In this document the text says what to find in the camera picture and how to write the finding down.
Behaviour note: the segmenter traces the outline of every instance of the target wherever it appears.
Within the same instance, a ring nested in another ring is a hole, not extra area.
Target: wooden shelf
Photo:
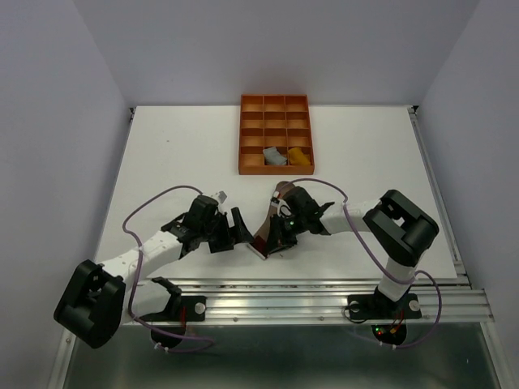
[[[313,174],[314,152],[306,95],[242,95],[239,129],[240,174]],[[266,165],[263,150],[276,147],[287,157],[300,147],[310,166]]]

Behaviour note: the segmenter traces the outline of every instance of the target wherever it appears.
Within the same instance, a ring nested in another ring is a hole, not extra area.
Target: purple cable
[[[326,186],[330,186],[333,189],[335,189],[336,191],[338,191],[344,197],[344,206],[342,207],[342,210],[344,211],[344,215],[345,215],[346,219],[348,220],[348,224],[350,225],[351,231],[354,233],[355,237],[357,237],[358,241],[360,242],[360,244],[362,245],[364,250],[367,252],[367,254],[371,258],[371,260],[375,263],[375,265],[384,273],[385,276],[387,276],[391,281],[396,282],[397,284],[410,285],[410,284],[412,284],[414,282],[414,277],[412,279],[410,279],[410,280],[399,280],[399,279],[393,277],[393,275],[391,273],[389,273],[384,268],[384,266],[382,266],[382,263],[380,263],[380,261],[375,257],[375,254],[373,254],[373,251],[371,251],[371,249],[367,245],[366,241],[364,241],[364,239],[362,238],[362,236],[361,236],[360,232],[358,231],[357,227],[355,227],[354,222],[351,220],[350,213],[348,212],[348,208],[346,206],[346,203],[348,202],[348,196],[346,195],[346,193],[341,188],[339,188],[338,186],[333,185],[330,182],[327,182],[327,181],[324,181],[324,180],[320,180],[320,179],[317,179],[317,178],[297,178],[297,179],[295,179],[293,181],[290,181],[290,182],[287,182],[286,184],[284,184],[278,191],[281,192],[281,189],[283,189],[285,186],[287,186],[289,184],[293,184],[295,182],[301,182],[301,181],[318,182],[320,184],[324,184]],[[442,298],[441,298],[440,287],[438,286],[438,283],[436,283],[435,279],[432,278],[432,276],[429,273],[427,273],[426,271],[424,271],[424,270],[417,270],[414,273],[414,275],[416,276],[417,274],[423,274],[423,275],[427,276],[429,278],[429,280],[431,280],[432,284],[434,285],[434,287],[436,289],[436,293],[438,293],[438,314],[436,315],[435,322],[432,324],[431,330],[423,338],[421,338],[419,340],[416,340],[415,342],[412,342],[412,343],[409,343],[409,344],[404,344],[404,345],[401,345],[401,346],[396,346],[396,348],[409,348],[409,347],[413,347],[413,346],[416,346],[418,344],[421,344],[425,339],[427,339],[435,331],[438,323],[440,322],[441,310],[442,310],[442,304],[443,304],[442,303]],[[363,336],[358,336],[357,334],[355,334],[355,335],[357,337],[363,338],[365,340],[369,340],[367,338],[364,338]]]
[[[128,300],[128,313],[137,323],[150,329],[151,331],[156,332],[157,334],[161,334],[164,336],[168,336],[170,338],[181,339],[181,340],[196,340],[196,341],[207,342],[206,345],[200,346],[197,348],[186,348],[186,349],[178,349],[178,350],[172,348],[172,349],[168,350],[169,353],[196,353],[198,351],[202,351],[202,350],[205,350],[206,348],[213,346],[215,344],[215,341],[211,338],[204,337],[204,336],[182,336],[182,335],[172,334],[171,332],[161,330],[160,328],[157,328],[157,327],[153,326],[152,324],[146,323],[143,319],[139,318],[133,312],[133,309],[132,309],[133,301],[135,299],[135,293],[137,291],[137,285],[139,283],[140,270],[141,270],[141,267],[143,266],[144,255],[141,250],[141,247],[143,245],[142,241],[140,240],[139,236],[135,232],[133,232],[127,228],[127,223],[128,223],[128,221],[130,221],[130,219],[133,216],[135,216],[135,214],[137,214],[139,211],[141,211],[144,207],[148,206],[150,203],[152,203],[153,201],[162,197],[163,195],[166,195],[169,192],[171,192],[173,190],[177,190],[177,189],[192,189],[195,192],[198,192],[200,195],[202,194],[202,191],[200,189],[195,188],[194,186],[189,186],[189,185],[174,186],[172,188],[163,190],[161,193],[159,193],[159,194],[151,197],[149,200],[145,201],[142,205],[140,205],[139,207],[137,207],[137,209],[135,209],[132,213],[130,213],[130,215],[128,215],[128,217],[122,222],[122,231],[131,235],[135,239],[135,241],[137,242],[137,249],[139,251],[139,257],[137,258],[137,268],[135,269],[135,277],[133,279],[133,284],[131,286],[131,291],[130,291],[130,298]]]

